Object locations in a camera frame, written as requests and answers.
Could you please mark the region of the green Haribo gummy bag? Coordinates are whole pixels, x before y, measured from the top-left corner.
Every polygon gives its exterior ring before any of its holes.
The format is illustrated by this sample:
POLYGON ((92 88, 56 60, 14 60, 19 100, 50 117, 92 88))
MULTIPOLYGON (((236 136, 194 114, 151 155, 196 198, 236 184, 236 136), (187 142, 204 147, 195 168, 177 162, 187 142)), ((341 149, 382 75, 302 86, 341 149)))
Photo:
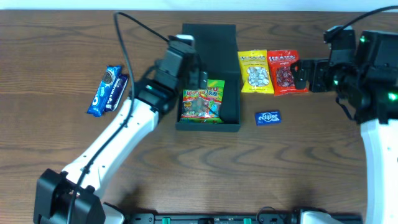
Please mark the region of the green Haribo gummy bag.
POLYGON ((223 101, 224 80, 208 80, 202 90, 184 90, 182 123, 222 123, 220 108, 223 101))

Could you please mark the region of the yellow Hacks candy bag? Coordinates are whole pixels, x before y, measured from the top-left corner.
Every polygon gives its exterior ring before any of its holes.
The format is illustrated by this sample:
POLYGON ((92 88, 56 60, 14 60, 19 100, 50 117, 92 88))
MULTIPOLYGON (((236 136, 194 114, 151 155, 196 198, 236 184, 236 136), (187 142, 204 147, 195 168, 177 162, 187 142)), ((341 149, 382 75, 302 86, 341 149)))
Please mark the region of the yellow Hacks candy bag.
POLYGON ((243 81, 242 93, 274 94, 267 50, 238 51, 243 81))

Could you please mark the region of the blue Oreo cookie pack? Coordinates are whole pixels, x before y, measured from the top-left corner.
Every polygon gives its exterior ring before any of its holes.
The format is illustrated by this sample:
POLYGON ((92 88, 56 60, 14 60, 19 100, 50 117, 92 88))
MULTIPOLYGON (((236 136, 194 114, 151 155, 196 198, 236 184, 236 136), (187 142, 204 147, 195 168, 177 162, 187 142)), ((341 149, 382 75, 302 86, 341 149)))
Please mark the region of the blue Oreo cookie pack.
POLYGON ((102 116, 111 90, 114 86, 115 81, 120 76, 121 70, 121 65, 108 65, 106 67, 106 70, 104 71, 104 75, 95 93, 93 101, 91 102, 91 105, 86 112, 87 114, 92 114, 94 117, 102 116))

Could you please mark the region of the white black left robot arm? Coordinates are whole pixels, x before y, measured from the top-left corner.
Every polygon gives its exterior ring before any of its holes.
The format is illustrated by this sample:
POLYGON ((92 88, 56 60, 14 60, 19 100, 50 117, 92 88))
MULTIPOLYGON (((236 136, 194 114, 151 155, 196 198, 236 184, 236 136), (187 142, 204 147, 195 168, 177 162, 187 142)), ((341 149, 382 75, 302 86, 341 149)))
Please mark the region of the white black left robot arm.
POLYGON ((192 35, 171 36, 165 57, 149 69, 153 79, 133 84, 119 113, 92 145, 61 172, 47 169, 38 179, 34 223, 124 223, 125 215, 101 201, 113 175, 132 150, 175 106, 184 89, 203 89, 192 35))

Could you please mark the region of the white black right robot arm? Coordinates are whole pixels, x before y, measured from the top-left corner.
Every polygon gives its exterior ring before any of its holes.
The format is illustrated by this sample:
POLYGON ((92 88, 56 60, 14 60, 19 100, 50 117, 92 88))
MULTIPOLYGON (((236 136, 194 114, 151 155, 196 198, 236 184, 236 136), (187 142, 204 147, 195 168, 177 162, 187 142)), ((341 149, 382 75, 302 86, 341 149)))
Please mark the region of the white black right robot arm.
POLYGON ((324 33, 327 59, 298 60, 290 66, 294 85, 312 92, 335 91, 336 103, 354 108, 366 155, 366 223, 397 223, 397 34, 351 28, 324 33))

